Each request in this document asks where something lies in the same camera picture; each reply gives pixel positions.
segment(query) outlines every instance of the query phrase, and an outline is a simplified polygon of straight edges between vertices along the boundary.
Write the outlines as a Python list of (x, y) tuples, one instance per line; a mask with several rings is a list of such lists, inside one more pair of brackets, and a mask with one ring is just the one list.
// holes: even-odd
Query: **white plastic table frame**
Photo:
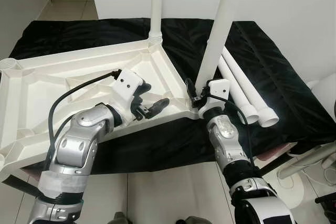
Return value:
[[(238, 0), (220, 0), (196, 88), (214, 75)], [(152, 119), (118, 127), (106, 140), (187, 117), (198, 119), (181, 79), (162, 47), (162, 0), (152, 0), (151, 30), (147, 40), (89, 48), (60, 54), (0, 61), (0, 182), (17, 169), (43, 161), (49, 148), (47, 118), (53, 102), (67, 90), (111, 70), (128, 68), (152, 89), (143, 105), (161, 98), (170, 104)], [(75, 92), (58, 105), (54, 129), (71, 114), (97, 103), (113, 104), (112, 77)]]

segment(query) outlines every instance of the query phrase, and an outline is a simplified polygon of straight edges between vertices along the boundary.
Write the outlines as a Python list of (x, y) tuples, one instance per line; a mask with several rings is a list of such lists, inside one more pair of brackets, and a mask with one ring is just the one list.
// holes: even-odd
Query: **screw hole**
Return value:
[(81, 142), (80, 145), (79, 145), (79, 148), (78, 148), (78, 149), (79, 149), (80, 151), (82, 151), (83, 148), (84, 148), (84, 142)]
[(68, 142), (67, 139), (64, 139), (64, 140), (63, 140), (63, 142), (62, 142), (62, 147), (63, 147), (63, 148), (67, 145), (67, 142)]

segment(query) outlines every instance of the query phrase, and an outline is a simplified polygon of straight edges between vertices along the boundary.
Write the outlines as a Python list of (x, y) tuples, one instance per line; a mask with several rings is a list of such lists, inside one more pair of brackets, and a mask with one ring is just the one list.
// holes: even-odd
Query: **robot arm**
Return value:
[(290, 210), (260, 176), (259, 168), (251, 164), (243, 151), (236, 127), (223, 114), (224, 102), (208, 97), (211, 94), (227, 100), (228, 81), (209, 81), (199, 98), (190, 81), (187, 82), (187, 87), (193, 104), (199, 108), (200, 117), (207, 121), (216, 161), (229, 186), (232, 205), (235, 207), (236, 223), (294, 224)]
[(162, 99), (150, 108), (144, 107), (141, 94), (151, 86), (134, 72), (119, 70), (113, 85), (116, 103), (97, 104), (76, 113), (69, 130), (56, 142), (47, 170), (42, 172), (28, 224), (73, 223), (80, 216), (82, 196), (91, 173), (98, 144), (120, 125), (152, 118), (168, 104)]

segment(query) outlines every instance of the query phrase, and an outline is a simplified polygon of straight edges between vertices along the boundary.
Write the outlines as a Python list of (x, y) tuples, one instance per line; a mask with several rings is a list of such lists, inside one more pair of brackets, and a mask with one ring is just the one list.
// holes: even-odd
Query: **white tape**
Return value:
[(88, 176), (75, 176), (55, 173), (50, 170), (42, 172), (38, 189), (46, 196), (55, 199), (61, 193), (82, 193)]

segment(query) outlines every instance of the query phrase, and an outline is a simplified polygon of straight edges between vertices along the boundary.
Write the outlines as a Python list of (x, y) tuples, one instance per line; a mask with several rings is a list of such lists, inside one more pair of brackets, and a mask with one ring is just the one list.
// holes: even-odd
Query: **tiled floor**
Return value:
[[(39, 20), (86, 19), (98, 19), (93, 0), (52, 0), (39, 17)], [(324, 182), (319, 165), (305, 171)], [(334, 192), (335, 187), (322, 186), (303, 173), (299, 176), (304, 197), (301, 204), (292, 209), (297, 223), (328, 224), (323, 209), (314, 203), (314, 199)], [(29, 182), (37, 184), (32, 178)], [(25, 224), (34, 198), (1, 183), (0, 196), (6, 198), (0, 200), (0, 223)], [(190, 215), (207, 218), (213, 224), (234, 223), (228, 187), (215, 163), (155, 173), (93, 175), (89, 178), (84, 201), (79, 224), (107, 223), (116, 211), (127, 213), (134, 224), (173, 224)]]
[[(314, 203), (317, 194), (311, 181), (304, 174), (299, 176), (304, 197), (292, 209), (295, 220), (298, 224), (328, 224), (322, 207)], [(29, 182), (37, 184), (32, 178)], [(34, 198), (2, 184), (0, 195), (8, 199), (0, 201), (0, 216), (5, 220), (1, 223), (25, 224)], [(116, 211), (126, 213), (134, 224), (174, 224), (191, 215), (213, 224), (234, 223), (228, 187), (214, 162), (154, 173), (91, 175), (83, 199), (79, 224), (105, 224)]]
[(94, 0), (51, 0), (39, 20), (92, 20), (98, 19)]

